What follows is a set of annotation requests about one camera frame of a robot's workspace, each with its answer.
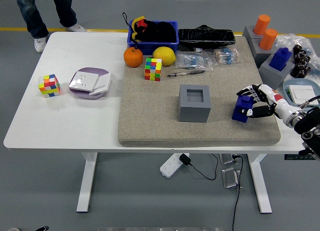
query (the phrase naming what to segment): felt pad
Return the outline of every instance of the felt pad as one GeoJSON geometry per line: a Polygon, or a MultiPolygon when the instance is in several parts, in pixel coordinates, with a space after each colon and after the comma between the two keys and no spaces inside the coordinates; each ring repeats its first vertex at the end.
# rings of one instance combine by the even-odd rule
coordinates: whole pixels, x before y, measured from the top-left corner
{"type": "Polygon", "coordinates": [[[144,62],[125,66],[119,114],[118,140],[125,147],[270,146],[280,140],[276,117],[232,120],[238,96],[246,86],[262,84],[247,39],[235,37],[230,48],[239,52],[241,63],[217,65],[201,74],[167,77],[174,64],[162,66],[161,81],[144,79],[144,62]],[[209,85],[212,108],[207,123],[179,122],[180,84],[209,85]]]}

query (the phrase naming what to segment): robotic arm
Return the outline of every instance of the robotic arm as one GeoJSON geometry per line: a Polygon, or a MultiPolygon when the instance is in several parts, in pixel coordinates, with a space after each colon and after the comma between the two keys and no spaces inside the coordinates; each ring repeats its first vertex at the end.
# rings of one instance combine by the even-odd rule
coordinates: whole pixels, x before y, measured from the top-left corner
{"type": "Polygon", "coordinates": [[[267,105],[256,106],[252,109],[243,109],[240,112],[249,118],[261,118],[275,114],[289,128],[301,135],[304,150],[299,155],[310,154],[320,161],[320,108],[315,107],[307,113],[302,109],[319,96],[314,97],[300,107],[291,106],[275,90],[266,84],[250,85],[242,89],[237,95],[253,97],[254,103],[263,102],[267,105]]]}

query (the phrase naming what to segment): black pouch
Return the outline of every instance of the black pouch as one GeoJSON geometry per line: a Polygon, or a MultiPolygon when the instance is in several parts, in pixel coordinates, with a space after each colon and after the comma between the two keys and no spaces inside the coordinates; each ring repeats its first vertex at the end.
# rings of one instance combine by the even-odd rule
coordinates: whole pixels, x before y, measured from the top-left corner
{"type": "Polygon", "coordinates": [[[178,29],[179,50],[186,49],[216,49],[234,45],[236,43],[234,32],[230,29],[213,29],[207,25],[197,28],[178,29]]]}

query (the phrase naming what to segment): white sneaker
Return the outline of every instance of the white sneaker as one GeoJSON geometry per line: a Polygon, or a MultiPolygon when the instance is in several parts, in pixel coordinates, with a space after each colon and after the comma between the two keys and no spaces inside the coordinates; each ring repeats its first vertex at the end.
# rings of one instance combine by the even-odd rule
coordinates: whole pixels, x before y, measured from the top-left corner
{"type": "Polygon", "coordinates": [[[75,24],[71,27],[64,27],[67,31],[70,32],[87,32],[87,30],[79,24],[75,24]]]}
{"type": "Polygon", "coordinates": [[[34,38],[34,47],[38,53],[42,53],[47,44],[47,37],[34,38]]]}

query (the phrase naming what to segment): electrical outlet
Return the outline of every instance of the electrical outlet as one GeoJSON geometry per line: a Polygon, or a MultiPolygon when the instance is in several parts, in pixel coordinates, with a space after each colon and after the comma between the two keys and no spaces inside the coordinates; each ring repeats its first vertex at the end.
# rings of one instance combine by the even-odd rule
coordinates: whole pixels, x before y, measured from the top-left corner
{"type": "Polygon", "coordinates": [[[71,80],[69,87],[74,90],[91,92],[99,78],[99,74],[77,71],[71,80]]]}
{"type": "Polygon", "coordinates": [[[182,155],[182,153],[174,153],[161,167],[160,172],[162,173],[162,176],[165,176],[167,178],[170,178],[177,169],[180,168],[180,166],[183,164],[179,157],[182,155]]]}

